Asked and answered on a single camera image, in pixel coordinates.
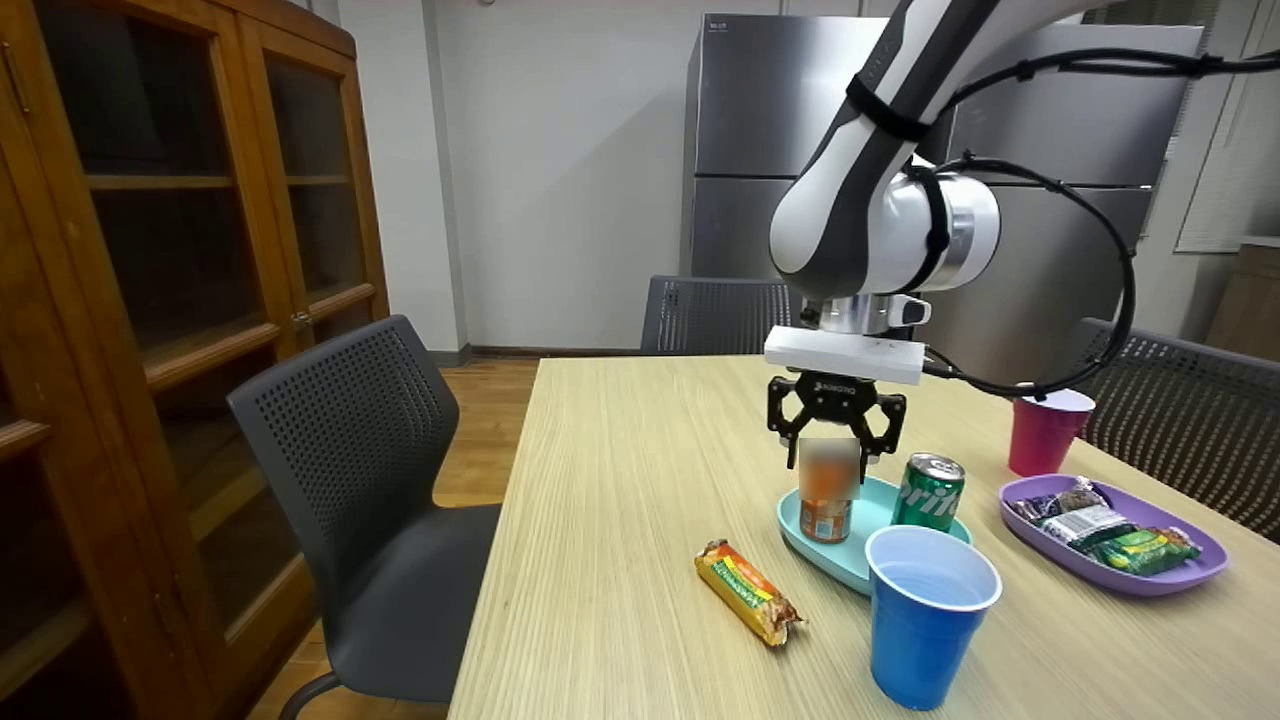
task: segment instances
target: black cable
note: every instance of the black cable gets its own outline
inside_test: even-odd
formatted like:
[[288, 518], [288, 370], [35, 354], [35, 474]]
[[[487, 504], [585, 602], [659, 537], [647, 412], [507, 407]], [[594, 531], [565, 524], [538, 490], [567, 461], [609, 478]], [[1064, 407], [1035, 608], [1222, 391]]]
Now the black cable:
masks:
[[1008, 159], [984, 159], [984, 154], [963, 154], [960, 164], [942, 164], [938, 171], [974, 171], [974, 174], [1025, 174], [1057, 195], [1070, 195], [1073, 205], [1080, 205], [1094, 219], [1106, 224], [1112, 248], [1115, 248], [1115, 259], [1119, 259], [1119, 315], [1112, 324], [1112, 335], [1109, 335], [1109, 347], [1090, 354], [1084, 368], [1060, 375], [1060, 381], [1047, 381], [1047, 383], [994, 383], [994, 381], [981, 381], [981, 375], [969, 375], [955, 361], [950, 361], [944, 350], [930, 347], [930, 370], [934, 375], [953, 375], [953, 381], [963, 381], [989, 395], [1047, 395], [1057, 387], [1073, 387], [1073, 383], [1084, 383], [1090, 375], [1098, 375], [1102, 368], [1109, 368], [1123, 338], [1129, 338], [1129, 327], [1133, 327], [1133, 309], [1136, 309], [1136, 280], [1133, 280], [1133, 250], [1119, 237], [1119, 227], [1098, 206], [1090, 205], [1080, 191], [1073, 191], [1070, 182], [1060, 179], [1047, 179], [1025, 164], [1008, 164]]
[[1280, 48], [1245, 54], [1245, 59], [1222, 59], [1222, 54], [1176, 54], [1176, 52], [1145, 52], [1145, 48], [1077, 48], [1077, 52], [1053, 52], [1053, 54], [1034, 54], [1021, 62], [1008, 62], [994, 76], [981, 76], [963, 82], [942, 114], [950, 114], [955, 105], [969, 94], [1003, 82], [1003, 81], [1034, 81], [1042, 72], [1098, 72], [1098, 76], [1251, 76], [1251, 72], [1276, 72], [1280, 69]]

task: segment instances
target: pink cup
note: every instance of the pink cup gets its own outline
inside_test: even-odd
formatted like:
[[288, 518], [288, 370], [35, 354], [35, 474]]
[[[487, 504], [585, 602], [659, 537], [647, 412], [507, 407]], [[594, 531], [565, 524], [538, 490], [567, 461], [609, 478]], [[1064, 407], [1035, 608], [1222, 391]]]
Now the pink cup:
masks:
[[1057, 471], [1094, 407], [1094, 395], [1073, 387], [1047, 391], [1045, 398], [1016, 398], [1008, 469], [1021, 474]]

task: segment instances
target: wooden table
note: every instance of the wooden table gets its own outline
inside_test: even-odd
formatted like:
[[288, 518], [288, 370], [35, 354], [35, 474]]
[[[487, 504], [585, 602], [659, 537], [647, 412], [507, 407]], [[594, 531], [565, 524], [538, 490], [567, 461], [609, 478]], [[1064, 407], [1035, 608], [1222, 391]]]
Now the wooden table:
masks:
[[[771, 518], [784, 447], [766, 361], [544, 361], [453, 717], [903, 717], [867, 673], [867, 598], [821, 575]], [[960, 514], [1003, 575], [938, 717], [1280, 717], [1280, 552], [1077, 440], [1070, 471], [1112, 478], [1212, 531], [1234, 567], [1199, 591], [1109, 595], [998, 514], [1008, 403], [908, 387], [911, 450], [969, 469]], [[694, 573], [727, 537], [807, 617], [767, 650]]]

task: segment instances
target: green soda can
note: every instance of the green soda can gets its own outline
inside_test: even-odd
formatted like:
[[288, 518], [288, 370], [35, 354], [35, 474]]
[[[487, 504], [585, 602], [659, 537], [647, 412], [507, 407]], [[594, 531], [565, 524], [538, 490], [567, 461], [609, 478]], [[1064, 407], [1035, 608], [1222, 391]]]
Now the green soda can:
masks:
[[950, 457], [911, 457], [897, 490], [892, 518], [953, 531], [963, 469]]

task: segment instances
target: black office chair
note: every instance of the black office chair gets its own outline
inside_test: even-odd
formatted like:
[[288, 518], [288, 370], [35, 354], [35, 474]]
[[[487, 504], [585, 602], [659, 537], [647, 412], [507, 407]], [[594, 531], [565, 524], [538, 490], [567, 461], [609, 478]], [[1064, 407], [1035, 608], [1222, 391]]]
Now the black office chair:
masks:
[[779, 280], [654, 276], [640, 350], [734, 354], [766, 350], [771, 324], [795, 324], [801, 296]]
[[413, 324], [307, 347], [228, 403], [320, 589], [332, 673], [282, 717], [335, 682], [450, 704], [496, 507], [432, 507], [456, 398]]
[[1133, 333], [1084, 440], [1280, 538], [1280, 364]]

